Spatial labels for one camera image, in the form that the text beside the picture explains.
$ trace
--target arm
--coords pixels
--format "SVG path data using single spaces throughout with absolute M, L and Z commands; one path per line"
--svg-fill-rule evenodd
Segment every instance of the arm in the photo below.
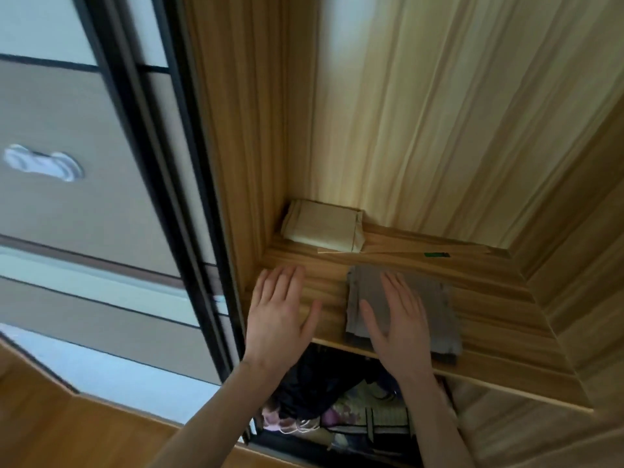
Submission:
M 305 269 L 262 271 L 247 319 L 243 361 L 202 409 L 160 451 L 150 468 L 221 466 L 254 413 L 306 349 L 321 303 L 299 324 Z
M 425 468 L 472 468 L 474 462 L 452 422 L 431 367 L 429 328 L 423 302 L 401 274 L 382 273 L 390 307 L 390 331 L 381 333 L 371 306 L 360 309 L 372 345 L 384 367 L 399 383 L 412 414 Z

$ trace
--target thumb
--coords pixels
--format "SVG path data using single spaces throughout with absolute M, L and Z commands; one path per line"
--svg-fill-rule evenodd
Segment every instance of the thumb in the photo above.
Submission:
M 371 305 L 364 299 L 359 302 L 359 311 L 362 314 L 362 318 L 364 319 L 364 323 L 366 324 L 366 328 L 368 329 L 368 334 L 371 337 L 372 345 L 375 348 L 378 348 L 379 345 L 383 344 L 386 337 L 379 329 L 379 325 L 377 325 L 377 319 L 375 318 L 375 312 L 372 310 Z
M 306 321 L 303 322 L 301 326 L 301 339 L 304 344 L 308 346 L 308 344 L 312 341 L 312 337 L 314 337 L 314 332 L 316 330 L 316 325 L 318 321 L 321 319 L 321 310 L 323 309 L 323 303 L 319 300 L 315 300 L 312 302 L 310 306 L 310 312 Z

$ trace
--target forearm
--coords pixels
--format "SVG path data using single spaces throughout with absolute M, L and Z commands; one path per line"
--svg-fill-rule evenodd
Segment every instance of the forearm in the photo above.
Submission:
M 150 468 L 221 466 L 280 378 L 241 362 L 221 389 L 161 450 Z
M 401 385 L 425 468 L 474 468 L 474 462 L 442 400 L 436 378 L 428 374 Z

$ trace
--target wooden shelf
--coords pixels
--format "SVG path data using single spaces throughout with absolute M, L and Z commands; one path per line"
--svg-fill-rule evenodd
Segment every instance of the wooden shelf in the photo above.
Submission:
M 376 243 L 390 237 L 436 246 L 446 243 L 454 249 L 461 245 L 374 225 L 364 225 L 364 232 L 367 240 Z M 456 366 L 434 363 L 437 373 L 539 401 L 592 410 L 542 311 L 506 251 L 488 248 L 486 253 L 454 253 L 450 258 L 427 258 L 423 253 L 319 254 L 312 246 L 275 235 L 261 266 L 306 266 L 301 317 L 307 315 L 312 300 L 323 301 L 314 341 L 376 357 L 372 346 L 355 346 L 344 339 L 346 274 L 350 266 L 358 263 L 417 271 L 452 285 L 452 306 L 461 321 L 464 353 Z M 249 283 L 245 300 L 252 288 L 253 283 Z

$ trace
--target person's right hand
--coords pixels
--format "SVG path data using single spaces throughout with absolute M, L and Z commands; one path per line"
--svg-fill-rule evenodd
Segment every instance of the person's right hand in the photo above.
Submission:
M 433 375 L 429 328 L 423 302 L 410 290 L 400 273 L 381 273 L 381 283 L 390 307 L 388 335 L 379 330 L 370 304 L 366 300 L 359 302 L 379 361 L 399 385 Z

